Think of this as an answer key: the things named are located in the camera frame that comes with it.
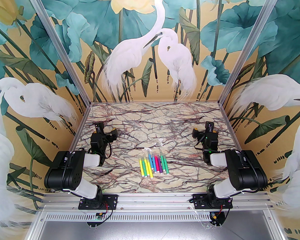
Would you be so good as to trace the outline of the perforated grey metal panel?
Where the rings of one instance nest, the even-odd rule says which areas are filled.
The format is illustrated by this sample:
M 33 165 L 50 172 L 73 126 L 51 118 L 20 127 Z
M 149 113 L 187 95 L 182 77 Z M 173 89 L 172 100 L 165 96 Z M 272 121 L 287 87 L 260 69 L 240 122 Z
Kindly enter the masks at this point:
M 106 222 L 93 228 L 46 217 L 33 222 L 24 240 L 288 240 L 269 210 L 231 211 L 219 227 L 194 221 Z

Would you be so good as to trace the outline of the black round connector bracket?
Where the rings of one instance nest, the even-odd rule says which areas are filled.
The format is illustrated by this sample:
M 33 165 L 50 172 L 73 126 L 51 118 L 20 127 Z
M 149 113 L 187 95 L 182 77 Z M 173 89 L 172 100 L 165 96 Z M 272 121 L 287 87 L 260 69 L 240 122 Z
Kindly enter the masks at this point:
M 209 213 L 210 223 L 214 226 L 221 227 L 227 218 L 225 212 L 210 212 Z

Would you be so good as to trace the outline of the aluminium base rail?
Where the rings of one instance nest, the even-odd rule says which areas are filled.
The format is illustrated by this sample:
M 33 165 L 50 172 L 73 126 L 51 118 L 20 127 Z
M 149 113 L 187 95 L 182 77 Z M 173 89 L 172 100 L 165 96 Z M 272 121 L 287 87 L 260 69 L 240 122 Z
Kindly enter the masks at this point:
M 187 211 L 197 204 L 191 203 L 193 193 L 118 193 L 117 211 Z M 73 211 L 77 210 L 80 198 L 70 193 L 47 193 L 39 209 Z M 264 191 L 242 193 L 232 199 L 234 210 L 273 210 L 274 205 Z

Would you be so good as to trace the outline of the aluminium frame post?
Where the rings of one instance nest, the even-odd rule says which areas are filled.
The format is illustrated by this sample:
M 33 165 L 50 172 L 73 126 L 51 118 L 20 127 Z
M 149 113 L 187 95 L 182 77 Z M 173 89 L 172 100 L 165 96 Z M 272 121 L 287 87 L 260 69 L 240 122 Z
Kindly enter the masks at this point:
M 276 3 L 278 0 L 265 0 L 265 3 L 263 7 L 261 8 L 261 11 L 255 21 L 255 24 L 253 25 L 253 28 L 247 37 L 247 41 L 245 42 L 245 45 L 243 46 L 243 49 L 234 65 L 234 68 L 231 72 L 231 75 L 223 88 L 221 95 L 218 99 L 218 105 L 219 107 L 223 106 L 224 101 L 226 100 L 228 94 L 230 93 L 230 90 L 232 86 L 234 85 L 239 72 L 244 65 L 244 63 L 247 61 L 249 56 L 251 55 L 253 48 L 258 41 L 258 38 L 269 19 L 269 16 L 271 15 L 271 12 L 273 11 Z
M 42 3 L 41 0 L 30 0 L 32 6 L 34 7 L 39 19 L 41 20 L 43 26 L 45 27 L 45 30 L 47 31 L 47 34 L 49 35 L 58 55 L 60 56 L 60 59 L 65 65 L 65 68 L 67 69 L 69 75 L 71 76 L 74 84 L 76 85 L 77 89 L 79 90 L 79 93 L 81 97 L 83 98 L 83 102 L 87 107 L 90 107 L 91 100 L 87 95 L 87 92 L 85 88 L 83 87 L 79 76 L 77 75 L 77 72 L 75 68 L 73 67 L 70 58 L 61 42 L 61 39 L 59 38 L 58 34 L 55 31 L 55 27 L 53 26 L 53 23 L 51 22 L 47 11 Z

